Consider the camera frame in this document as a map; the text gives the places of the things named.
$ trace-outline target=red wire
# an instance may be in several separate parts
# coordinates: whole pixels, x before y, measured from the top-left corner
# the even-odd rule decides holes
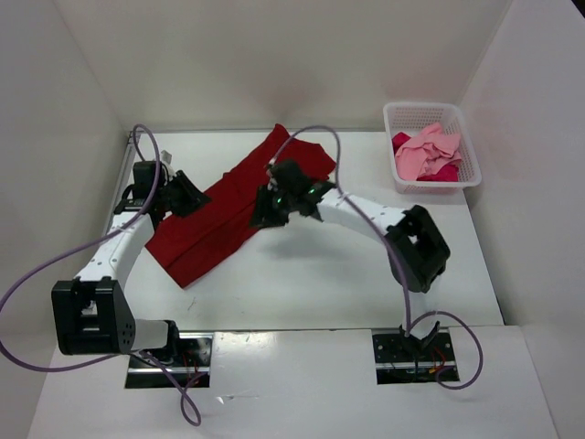
[[[186,364],[186,357],[185,354],[183,354],[183,362],[185,363],[185,369],[186,369],[186,380],[189,381],[191,380],[191,373],[189,373],[189,367]]]
[[[445,354],[443,354],[439,348],[436,348],[435,347],[435,351],[441,357],[441,365],[439,366],[439,368],[437,370],[435,370],[437,372],[437,371],[439,371],[439,370],[441,370],[442,368],[445,367],[445,363],[447,362],[447,358],[445,358]]]

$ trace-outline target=fabric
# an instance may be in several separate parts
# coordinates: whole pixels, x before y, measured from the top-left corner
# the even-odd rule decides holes
[[[410,136],[405,133],[398,133],[394,137],[392,137],[392,149],[394,150],[394,154],[398,152],[401,146],[403,146],[408,140],[410,140]],[[443,166],[437,174],[432,176],[424,176],[418,177],[417,181],[451,181],[457,182],[459,181],[458,177],[459,167],[454,165],[453,163],[447,164]]]
[[[171,215],[158,226],[146,248],[181,287],[209,272],[258,231],[250,227],[256,190],[268,183],[266,165],[289,136],[282,125],[275,125],[260,146],[205,191],[211,202],[186,218]],[[320,145],[301,140],[293,140],[278,161],[287,158],[314,179],[326,180],[335,169]]]
[[[396,168],[403,180],[433,176],[448,164],[459,165],[460,134],[444,134],[440,123],[429,125],[396,152]]]

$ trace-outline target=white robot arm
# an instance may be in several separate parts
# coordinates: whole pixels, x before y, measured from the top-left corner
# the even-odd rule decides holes
[[[340,193],[331,182],[311,181],[292,160],[273,165],[269,173],[269,185],[258,190],[252,226],[281,227],[288,222],[291,212],[298,211],[305,217],[347,227],[376,241],[383,237],[397,255],[406,276],[411,321],[436,310],[433,290],[451,252],[426,209],[414,206],[403,211]],[[357,206],[368,221],[348,201]],[[400,282],[399,267],[391,260],[390,266]],[[406,316],[403,327],[407,327]],[[409,344],[412,342],[411,350],[423,350],[437,329],[436,320],[420,321],[411,329],[409,335],[412,337],[406,337]]]

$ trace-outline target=wire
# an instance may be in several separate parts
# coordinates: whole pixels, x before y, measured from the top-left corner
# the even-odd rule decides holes
[[[445,357],[445,354],[443,354],[442,351],[439,348],[437,348],[436,346],[435,346],[434,350],[437,351],[437,353],[441,357],[441,365],[438,368],[435,367],[435,369],[436,369],[435,371],[437,372],[445,367],[445,363],[447,362],[447,358]]]
[[[479,339],[477,338],[475,333],[472,331],[472,329],[465,322],[463,322],[458,316],[455,316],[447,311],[431,311],[429,313],[423,314],[422,316],[419,316],[416,320],[411,321],[409,287],[408,287],[408,283],[406,280],[406,274],[404,273],[404,268],[402,267],[402,264],[399,261],[398,255],[396,254],[396,252],[394,251],[394,249],[392,248],[390,243],[386,240],[386,237],[382,234],[382,231],[380,231],[378,226],[376,226],[374,221],[372,221],[369,218],[369,216],[366,215],[366,213],[356,203],[354,203],[351,200],[351,198],[348,197],[346,195],[346,193],[344,192],[344,190],[341,188],[341,183],[339,180],[339,164],[341,161],[341,140],[339,139],[339,135],[337,134],[337,132],[333,128],[331,128],[330,126],[327,126],[327,125],[311,125],[311,126],[304,127],[302,129],[298,130],[297,132],[295,132],[294,134],[291,134],[291,136],[281,145],[281,147],[278,149],[278,151],[276,151],[276,154],[270,160],[269,165],[273,165],[274,163],[276,163],[276,160],[278,159],[281,152],[284,150],[284,148],[286,148],[286,146],[288,146],[293,141],[294,138],[296,138],[297,135],[299,135],[300,133],[304,133],[306,131],[314,131],[314,130],[327,131],[327,132],[331,133],[333,135],[333,137],[335,138],[335,142],[336,142],[336,146],[337,146],[337,157],[335,160],[337,162],[337,164],[335,166],[335,182],[337,185],[337,192],[339,192],[339,195],[342,198],[344,198],[345,201],[347,201],[347,204],[349,204],[349,206],[351,206],[351,208],[360,217],[362,217],[362,219],[367,223],[367,225],[376,233],[376,235],[379,237],[379,239],[382,242],[382,244],[384,245],[384,247],[386,247],[386,250],[388,252],[388,256],[389,256],[390,260],[394,263],[394,265],[396,267],[396,271],[399,275],[400,284],[402,285],[402,292],[404,293],[406,337],[408,337],[410,335],[411,329],[414,328],[424,318],[436,316],[436,315],[442,315],[442,316],[447,316],[449,318],[452,318],[453,320],[458,322],[469,333],[469,335],[473,339],[473,342],[475,342],[475,345],[477,346],[477,352],[479,354],[479,364],[477,367],[477,371],[475,372],[475,374],[472,376],[472,378],[469,381],[467,381],[464,384],[461,384],[459,386],[450,386],[450,385],[447,385],[447,384],[441,382],[440,381],[441,374],[448,369],[452,369],[452,366],[442,368],[441,370],[439,370],[437,372],[437,374],[435,376],[439,385],[441,385],[445,389],[457,391],[457,390],[462,390],[462,389],[468,388],[474,382],[477,381],[477,379],[479,378],[479,375],[482,373],[482,369],[484,368],[484,351],[482,349],[481,343],[479,342]]]
[[[35,267],[30,272],[23,275],[10,288],[8,288],[8,291],[2,296],[2,299],[0,299],[0,313],[4,309],[8,299],[12,296],[12,294],[14,294],[16,292],[16,290],[24,282],[26,282],[28,279],[33,277],[35,274],[41,272],[42,270],[46,269],[47,267],[49,267],[50,265],[52,265],[56,262],[62,261],[63,259],[69,258],[70,256],[72,256],[76,253],[79,253],[79,252],[82,252],[86,249],[89,249],[89,247],[100,244],[102,242],[105,242],[105,241],[117,236],[118,234],[122,233],[124,230],[130,228],[143,214],[145,214],[147,212],[147,210],[150,207],[150,204],[153,200],[154,194],[155,194],[156,190],[158,189],[158,181],[160,178],[161,159],[160,159],[160,152],[159,152],[159,148],[158,148],[158,143],[156,142],[156,139],[154,138],[153,132],[148,127],[146,127],[145,125],[143,125],[141,123],[138,123],[132,129],[133,146],[136,149],[136,153],[138,154],[138,156],[140,156],[140,158],[144,161],[144,156],[142,155],[140,148],[138,147],[138,140],[137,140],[137,136],[136,136],[136,132],[139,129],[143,130],[150,137],[150,140],[151,140],[151,142],[153,144],[153,148],[154,148],[154,160],[156,162],[156,166],[154,168],[153,185],[150,189],[150,192],[148,193],[148,197],[146,197],[146,201],[144,202],[144,204],[140,208],[140,210],[138,210],[138,212],[136,212],[136,214],[130,220],[128,220],[125,224],[123,224],[120,228],[118,228],[110,233],[107,233],[106,235],[102,236],[101,238],[99,238],[97,240],[90,241],[86,244],[80,245],[79,247],[71,249],[67,252],[63,252],[60,255],[57,255],[54,258],[51,258],[48,261],[41,263],[38,267]],[[9,359],[13,363],[15,363],[17,366],[20,366],[21,368],[28,369],[28,370],[33,370],[36,372],[67,372],[70,370],[85,368],[87,366],[90,366],[90,365],[93,365],[96,363],[100,363],[102,361],[105,361],[106,359],[112,359],[112,358],[117,356],[117,354],[111,354],[111,355],[99,357],[97,359],[92,359],[90,361],[85,361],[85,362],[82,362],[79,364],[74,364],[72,366],[65,366],[65,367],[60,367],[60,368],[44,368],[44,367],[36,366],[34,364],[26,363],[22,359],[18,359],[6,348],[6,346],[4,346],[4,344],[2,343],[2,340],[0,340],[0,353],[2,353],[7,359]],[[143,359],[141,359],[140,357],[138,357],[135,354],[130,354],[130,355],[132,357],[135,357],[136,359],[139,359],[142,362],[145,362]],[[199,410],[197,409],[197,406],[193,402],[193,400],[186,394],[186,391],[184,391],[183,388],[181,388],[181,386],[178,384],[178,382],[176,382],[173,375],[166,369],[166,367],[165,367],[165,365],[163,365],[163,363],[158,361],[155,357],[153,357],[148,352],[144,352],[143,355],[145,357],[147,357],[148,359],[150,359],[150,361],[152,363],[154,363],[155,366],[158,367],[166,375],[166,377],[171,381],[171,383],[181,393],[181,412],[185,416],[185,419],[187,420],[187,422],[190,423],[191,425],[199,426],[201,424],[201,415],[199,413]],[[191,406],[191,408],[195,412],[195,414],[197,416],[196,422],[187,416],[186,411],[185,411],[185,401],[187,401],[187,403]]]
[[[422,316],[415,319],[414,322],[412,322],[412,326],[414,327],[421,320],[423,320],[427,317],[436,316],[437,314],[441,315],[441,316],[447,316],[449,318],[452,318],[457,323],[459,323],[459,325],[461,325],[463,329],[465,329],[468,332],[468,334],[473,339],[473,342],[477,346],[477,354],[479,356],[479,362],[477,364],[477,370],[475,371],[474,375],[467,382],[465,382],[463,384],[460,384],[458,386],[451,386],[451,385],[445,384],[444,382],[441,381],[442,373],[446,372],[447,370],[453,369],[454,366],[445,366],[441,370],[438,370],[436,375],[435,375],[435,380],[437,381],[437,383],[440,386],[444,387],[445,389],[449,389],[451,391],[460,391],[463,389],[467,389],[469,386],[471,386],[472,384],[474,384],[477,381],[480,374],[482,373],[482,369],[484,368],[484,350],[482,349],[482,344],[479,342],[479,339],[477,338],[475,333],[472,331],[472,329],[465,322],[463,322],[458,316],[456,316],[452,313],[449,313],[447,311],[431,311],[429,313],[425,313]]]
[[[186,393],[187,389],[190,386],[192,386],[193,383],[195,382],[195,380],[198,380],[199,377],[195,376],[193,379],[191,379],[186,384],[185,388],[182,388],[181,385],[177,382],[177,380],[175,380],[175,377],[173,376],[173,374],[171,372],[169,372],[167,370],[167,368],[165,367],[165,365],[163,363],[161,363],[158,359],[153,357],[149,352],[147,352],[145,350],[142,350],[140,352],[140,355],[151,360],[156,365],[156,367],[159,368],[164,373],[164,375],[168,378],[168,380],[171,381],[171,384],[173,384],[175,386],[175,388],[179,391],[179,393],[181,393],[181,413],[183,414],[183,417],[185,418],[185,420],[188,423],[190,423],[191,425],[193,425],[194,427],[198,427],[199,425],[201,425],[201,413],[199,412],[199,409],[197,408],[197,406],[195,405],[195,403],[193,402],[191,397],[189,395],[187,395],[187,393]],[[193,421],[189,417],[189,415],[186,413],[185,401],[191,406],[191,408],[193,409],[193,412],[195,412],[195,416],[197,417],[196,421]]]
[[[186,364],[185,354],[183,354],[183,363],[185,364],[186,379],[187,379],[187,381],[189,381],[191,379],[191,372],[189,372],[189,366]]]
[[[0,313],[2,313],[2,311],[6,305],[6,302],[8,302],[8,299],[12,296],[12,294],[14,294],[16,292],[16,290],[20,287],[20,285],[22,285],[28,279],[33,277],[35,274],[45,270],[47,267],[53,265],[56,262],[62,261],[63,259],[69,258],[70,256],[72,256],[76,253],[83,252],[84,250],[89,249],[89,247],[93,247],[94,245],[100,244],[102,242],[105,242],[105,241],[113,238],[114,236],[117,236],[118,234],[122,233],[124,230],[131,227],[143,214],[146,213],[151,201],[153,200],[154,193],[156,192],[156,189],[158,186],[158,178],[160,175],[160,166],[159,166],[160,165],[160,155],[159,155],[159,150],[158,150],[158,144],[156,143],[156,139],[154,139],[154,134],[146,126],[142,125],[141,123],[138,123],[137,125],[135,125],[133,130],[132,130],[133,138],[135,138],[136,130],[138,130],[139,128],[144,130],[144,132],[147,133],[148,136],[150,137],[150,139],[153,143],[154,157],[155,157],[155,160],[157,163],[156,169],[154,171],[153,186],[151,187],[150,192],[148,193],[148,197],[146,198],[146,201],[144,202],[144,205],[141,207],[141,209],[138,210],[138,212],[136,212],[136,215],[134,215],[128,222],[126,222],[120,228],[102,236],[101,238],[98,238],[97,240],[90,241],[86,244],[80,245],[79,247],[75,247],[74,249],[71,249],[67,252],[63,252],[63,253],[55,256],[54,258],[51,258],[48,261],[41,263],[38,267],[33,268],[30,272],[23,275],[10,288],[8,288],[8,291],[6,291],[6,293],[2,296],[2,299],[0,299]],[[138,152],[138,154],[141,155],[140,150],[138,149],[138,145],[134,144],[134,147],[136,148],[136,151]],[[6,348],[4,343],[2,343],[1,339],[0,339],[0,353],[2,355],[4,355],[7,359],[9,359],[10,361],[15,363],[17,366],[20,366],[21,368],[28,369],[28,370],[33,370],[36,372],[67,372],[70,370],[85,368],[86,366],[100,363],[106,359],[111,359],[111,358],[115,357],[115,355],[106,355],[104,357],[99,357],[97,359],[92,359],[90,361],[85,361],[83,363],[74,364],[72,366],[64,366],[64,367],[60,367],[60,368],[44,368],[44,367],[40,367],[40,366],[26,363],[22,359],[18,359],[17,357],[15,357]]]
[[[314,131],[314,130],[327,131],[327,132],[331,133],[333,135],[333,137],[335,138],[335,142],[337,144],[337,157],[335,159],[335,161],[336,161],[335,182],[337,185],[337,192],[339,192],[339,195],[342,198],[344,198],[345,201],[347,201],[347,204],[349,204],[349,206],[351,206],[351,208],[357,213],[357,215],[362,217],[362,219],[367,223],[367,225],[376,233],[376,235],[379,237],[379,239],[382,242],[382,244],[384,245],[384,247],[386,247],[386,251],[388,253],[390,260],[394,263],[394,266],[396,267],[396,271],[399,275],[400,284],[402,285],[402,293],[404,294],[404,308],[405,308],[405,320],[406,320],[405,332],[406,332],[406,337],[408,337],[410,335],[410,330],[412,329],[412,321],[411,321],[411,312],[410,312],[409,286],[408,286],[408,283],[406,280],[406,274],[404,273],[404,268],[402,267],[402,264],[399,261],[398,255],[396,254],[396,252],[394,251],[394,249],[392,248],[392,246],[390,245],[390,243],[388,242],[388,240],[386,239],[384,234],[380,231],[378,226],[374,223],[374,221],[372,221],[369,218],[369,216],[362,209],[359,208],[359,206],[356,203],[354,203],[351,200],[350,197],[346,196],[345,191],[341,188],[341,180],[339,178],[339,167],[340,167],[340,163],[341,163],[341,139],[339,139],[339,135],[337,134],[337,132],[333,128],[331,128],[330,126],[327,126],[327,125],[311,125],[311,126],[307,126],[305,128],[302,128],[302,129],[298,130],[296,133],[292,134],[282,144],[282,146],[278,149],[278,151],[276,151],[276,154],[274,155],[274,157],[271,159],[271,161],[269,163],[270,163],[270,165],[273,165],[274,163],[276,163],[276,160],[278,159],[281,152],[284,150],[284,148],[286,148],[293,141],[293,139],[297,135],[299,135],[300,133],[304,133],[305,131]]]

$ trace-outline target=pink cloth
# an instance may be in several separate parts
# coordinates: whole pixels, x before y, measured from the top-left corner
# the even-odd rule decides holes
[[[459,165],[460,134],[443,134],[440,123],[425,127],[396,153],[396,168],[403,180],[434,176],[446,165]]]

